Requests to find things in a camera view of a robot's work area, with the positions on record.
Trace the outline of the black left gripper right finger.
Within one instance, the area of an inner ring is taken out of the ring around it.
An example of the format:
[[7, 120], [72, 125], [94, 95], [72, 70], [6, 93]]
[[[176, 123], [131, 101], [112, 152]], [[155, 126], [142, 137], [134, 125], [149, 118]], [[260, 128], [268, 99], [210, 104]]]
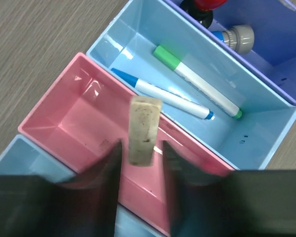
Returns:
[[296, 237], [296, 170], [207, 173], [163, 142], [173, 237]]

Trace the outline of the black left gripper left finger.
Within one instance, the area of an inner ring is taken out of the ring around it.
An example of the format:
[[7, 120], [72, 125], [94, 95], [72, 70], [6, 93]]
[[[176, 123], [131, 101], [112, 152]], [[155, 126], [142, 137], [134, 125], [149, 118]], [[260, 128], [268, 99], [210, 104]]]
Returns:
[[72, 179], [0, 175], [0, 237], [114, 235], [122, 143]]

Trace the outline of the blue white marker pen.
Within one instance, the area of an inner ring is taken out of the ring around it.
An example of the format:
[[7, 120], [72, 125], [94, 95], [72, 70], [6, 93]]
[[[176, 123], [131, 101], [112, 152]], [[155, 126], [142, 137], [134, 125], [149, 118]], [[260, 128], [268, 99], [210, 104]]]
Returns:
[[111, 71], [143, 94], [161, 99], [163, 102], [189, 114], [192, 114], [200, 119], [214, 119], [214, 113], [207, 107], [188, 101], [178, 95], [175, 95], [172, 92], [166, 91], [160, 87], [150, 84], [142, 79], [139, 79], [116, 68], [112, 68]]

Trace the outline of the green white marker pen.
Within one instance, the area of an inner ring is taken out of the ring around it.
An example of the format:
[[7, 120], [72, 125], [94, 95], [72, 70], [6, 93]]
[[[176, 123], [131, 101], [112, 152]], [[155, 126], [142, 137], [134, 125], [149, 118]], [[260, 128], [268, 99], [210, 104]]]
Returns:
[[220, 107], [229, 116], [234, 119], [239, 119], [242, 117], [243, 113], [238, 106], [231, 102], [226, 96], [220, 93], [212, 85], [206, 82], [201, 76], [199, 76], [186, 64], [180, 61], [177, 57], [168, 52], [165, 48], [159, 45], [154, 50], [153, 55], [173, 72], [175, 72], [180, 77], [196, 87], [200, 92], [202, 92], [208, 99], [210, 99], [214, 104]]

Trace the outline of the long beige eraser block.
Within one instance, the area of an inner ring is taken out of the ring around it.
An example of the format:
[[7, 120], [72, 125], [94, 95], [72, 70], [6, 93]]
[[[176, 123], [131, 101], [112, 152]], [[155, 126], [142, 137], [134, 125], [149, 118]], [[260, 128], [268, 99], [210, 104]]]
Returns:
[[152, 156], [162, 108], [160, 99], [134, 96], [129, 107], [128, 162], [147, 167], [152, 165]]

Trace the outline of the blue grey glue stick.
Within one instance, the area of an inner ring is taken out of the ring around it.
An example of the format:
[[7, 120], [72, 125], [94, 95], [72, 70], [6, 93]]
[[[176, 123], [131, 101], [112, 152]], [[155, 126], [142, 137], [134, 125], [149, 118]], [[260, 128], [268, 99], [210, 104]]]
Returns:
[[212, 31], [212, 34], [238, 54], [249, 53], [255, 42], [253, 28], [249, 25], [236, 25], [229, 30]]

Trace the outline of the red cap black stamp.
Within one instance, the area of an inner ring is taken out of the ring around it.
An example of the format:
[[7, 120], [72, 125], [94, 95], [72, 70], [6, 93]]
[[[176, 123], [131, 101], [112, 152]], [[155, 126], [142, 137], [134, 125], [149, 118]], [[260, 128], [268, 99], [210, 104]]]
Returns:
[[206, 29], [212, 24], [213, 10], [223, 5], [227, 0], [184, 0], [180, 8], [199, 22]]

